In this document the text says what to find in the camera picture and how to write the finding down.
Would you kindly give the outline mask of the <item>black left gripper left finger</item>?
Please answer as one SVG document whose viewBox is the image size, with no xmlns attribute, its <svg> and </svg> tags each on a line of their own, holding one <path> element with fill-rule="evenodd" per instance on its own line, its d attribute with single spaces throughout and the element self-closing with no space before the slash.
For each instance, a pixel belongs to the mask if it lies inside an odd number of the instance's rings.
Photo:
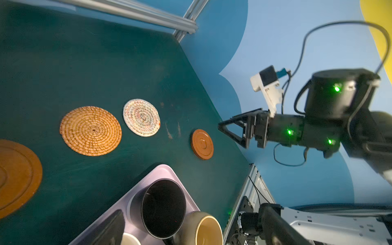
<svg viewBox="0 0 392 245">
<path fill-rule="evenodd" d="M 125 218 L 118 209 L 107 217 L 89 236 L 89 245 L 120 245 L 125 230 Z"/>
</svg>

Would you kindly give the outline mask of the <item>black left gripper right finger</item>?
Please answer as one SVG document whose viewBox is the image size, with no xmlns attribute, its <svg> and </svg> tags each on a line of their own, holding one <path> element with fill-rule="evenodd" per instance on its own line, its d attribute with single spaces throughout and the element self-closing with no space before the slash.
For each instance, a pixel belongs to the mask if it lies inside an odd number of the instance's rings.
<svg viewBox="0 0 392 245">
<path fill-rule="evenodd" d="M 267 205 L 259 213 L 267 245 L 309 245 L 309 241 L 289 225 L 276 208 Z"/>
</svg>

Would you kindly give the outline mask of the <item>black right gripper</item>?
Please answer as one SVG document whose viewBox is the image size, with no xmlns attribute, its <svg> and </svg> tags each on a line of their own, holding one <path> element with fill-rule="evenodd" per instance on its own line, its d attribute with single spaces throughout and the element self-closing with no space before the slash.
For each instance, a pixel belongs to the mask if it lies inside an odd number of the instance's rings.
<svg viewBox="0 0 392 245">
<path fill-rule="evenodd" d="M 231 119 L 218 123 L 218 130 L 227 135 L 244 149 L 248 148 L 248 123 L 243 119 L 249 117 L 251 137 L 257 142 L 258 148 L 265 148 L 268 142 L 283 146 L 302 146 L 323 152 L 324 158 L 336 153 L 342 140 L 342 126 L 338 122 L 300 115 L 276 114 L 262 108 L 248 111 Z M 242 134 L 236 135 L 228 129 L 235 124 L 242 128 Z"/>
</svg>

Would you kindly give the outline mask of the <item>small brown wooden coaster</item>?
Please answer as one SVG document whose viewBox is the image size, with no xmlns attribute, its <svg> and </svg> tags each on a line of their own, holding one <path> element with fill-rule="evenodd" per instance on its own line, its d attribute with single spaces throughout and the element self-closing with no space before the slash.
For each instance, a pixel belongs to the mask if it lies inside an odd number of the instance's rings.
<svg viewBox="0 0 392 245">
<path fill-rule="evenodd" d="M 202 130 L 196 129 L 191 136 L 191 147 L 194 154 L 202 160 L 209 160 L 214 153 L 214 145 L 209 134 Z"/>
</svg>

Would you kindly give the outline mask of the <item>multicolour woven round coaster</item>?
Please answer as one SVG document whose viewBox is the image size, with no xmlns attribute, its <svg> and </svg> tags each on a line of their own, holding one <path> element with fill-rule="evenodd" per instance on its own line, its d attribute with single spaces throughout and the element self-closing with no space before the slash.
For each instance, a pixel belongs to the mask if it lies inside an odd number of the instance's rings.
<svg viewBox="0 0 392 245">
<path fill-rule="evenodd" d="M 150 137 L 160 129 L 159 113 L 148 101 L 132 99 L 124 105 L 122 113 L 127 127 L 138 136 Z"/>
</svg>

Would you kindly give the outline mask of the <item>tan woven rattan coaster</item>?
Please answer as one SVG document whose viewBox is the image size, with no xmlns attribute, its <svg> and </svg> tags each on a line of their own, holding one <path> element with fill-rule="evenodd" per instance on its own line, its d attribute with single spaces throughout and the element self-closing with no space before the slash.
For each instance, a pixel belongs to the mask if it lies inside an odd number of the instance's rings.
<svg viewBox="0 0 392 245">
<path fill-rule="evenodd" d="M 79 107 L 61 121 L 60 135 L 75 152 L 85 156 L 102 156 L 120 144 L 121 126 L 109 111 L 95 106 Z"/>
</svg>

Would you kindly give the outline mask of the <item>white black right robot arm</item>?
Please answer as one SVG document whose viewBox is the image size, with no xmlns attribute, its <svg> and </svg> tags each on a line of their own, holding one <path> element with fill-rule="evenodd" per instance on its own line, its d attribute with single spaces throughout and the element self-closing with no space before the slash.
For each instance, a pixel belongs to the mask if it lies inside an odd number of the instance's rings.
<svg viewBox="0 0 392 245">
<path fill-rule="evenodd" d="M 380 76 L 369 70 L 332 69 L 316 72 L 302 87 L 304 111 L 294 115 L 270 110 L 249 111 L 219 123 L 218 129 L 243 148 L 251 139 L 264 148 L 277 145 L 316 149 L 330 158 L 344 147 L 385 180 L 392 179 L 392 117 L 370 111 Z"/>
</svg>

